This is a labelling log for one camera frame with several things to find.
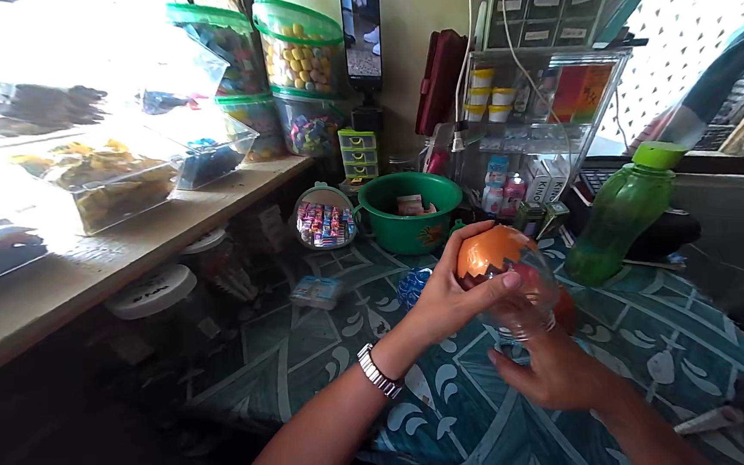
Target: fingernail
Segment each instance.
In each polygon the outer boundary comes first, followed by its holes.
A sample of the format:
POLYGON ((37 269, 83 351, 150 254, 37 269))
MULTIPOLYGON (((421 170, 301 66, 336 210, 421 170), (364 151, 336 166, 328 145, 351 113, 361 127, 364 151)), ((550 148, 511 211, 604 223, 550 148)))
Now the fingernail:
POLYGON ((521 281, 522 277, 518 275, 516 272, 510 272, 506 275, 504 275, 504 278, 502 278, 501 282, 504 284, 504 287, 511 288, 516 287, 518 283, 521 281))

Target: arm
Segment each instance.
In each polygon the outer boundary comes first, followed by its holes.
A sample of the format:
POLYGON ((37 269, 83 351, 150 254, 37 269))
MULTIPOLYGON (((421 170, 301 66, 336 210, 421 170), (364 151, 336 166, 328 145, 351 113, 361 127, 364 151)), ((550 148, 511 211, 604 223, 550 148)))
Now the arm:
POLYGON ((530 367, 488 356, 501 377, 549 409, 594 409, 634 465, 707 464, 622 377, 586 354, 558 327, 527 341, 530 367))
MULTIPOLYGON (((512 272, 466 292, 456 282, 461 242, 492 226, 491 221, 481 222, 453 233, 418 303, 372 349, 372 361, 387 378, 401 379, 430 345, 455 333, 520 286, 521 278, 512 272)), ((384 394, 355 364, 309 400, 274 435, 254 464, 348 463, 385 405, 384 394)))

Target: hand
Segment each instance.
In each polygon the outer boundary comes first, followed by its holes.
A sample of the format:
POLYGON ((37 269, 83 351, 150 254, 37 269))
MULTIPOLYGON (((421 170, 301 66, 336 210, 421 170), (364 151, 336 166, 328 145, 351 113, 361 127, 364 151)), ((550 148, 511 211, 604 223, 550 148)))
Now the hand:
POLYGON ((429 346, 443 341, 476 314, 521 288, 521 277, 512 271, 469 291, 461 289, 456 281, 461 243, 491 227, 493 221, 482 221, 462 227, 449 237, 421 298, 372 351, 372 360, 384 375, 400 378, 429 346))
POLYGON ((521 366, 495 349, 487 353, 499 375, 539 406, 554 410, 600 410, 620 393, 626 381, 586 354, 558 326, 526 341, 530 366, 521 366))
POLYGON ((421 298, 404 320, 420 329, 424 340, 438 344, 467 324, 476 314, 487 310, 521 287, 515 272, 495 276, 464 291, 456 280, 458 252, 466 238, 472 238, 493 227, 493 221, 470 224, 452 233, 444 254, 421 291, 421 298))

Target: red folder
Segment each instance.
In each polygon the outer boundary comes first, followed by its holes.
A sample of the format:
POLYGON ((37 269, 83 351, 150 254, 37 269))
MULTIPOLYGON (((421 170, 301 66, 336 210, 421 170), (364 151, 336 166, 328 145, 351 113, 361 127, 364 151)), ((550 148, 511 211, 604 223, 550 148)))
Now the red folder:
POLYGON ((454 103, 458 73, 467 48, 466 36, 451 29, 432 32, 427 53, 427 67, 421 80, 421 99, 415 133, 431 136, 435 125, 446 121, 454 103))

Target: white jar lid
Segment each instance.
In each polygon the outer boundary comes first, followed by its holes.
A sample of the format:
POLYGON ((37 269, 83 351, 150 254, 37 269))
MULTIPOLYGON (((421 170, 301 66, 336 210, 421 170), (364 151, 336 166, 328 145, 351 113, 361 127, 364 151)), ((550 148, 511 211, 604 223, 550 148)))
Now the white jar lid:
POLYGON ((216 247, 223 239, 226 238, 226 229, 219 227, 213 231, 206 232, 191 245, 183 249, 181 255, 192 255, 216 247))
POLYGON ((120 319, 140 319, 176 304, 194 289, 197 277, 185 265, 166 265, 125 286, 105 302, 120 319))

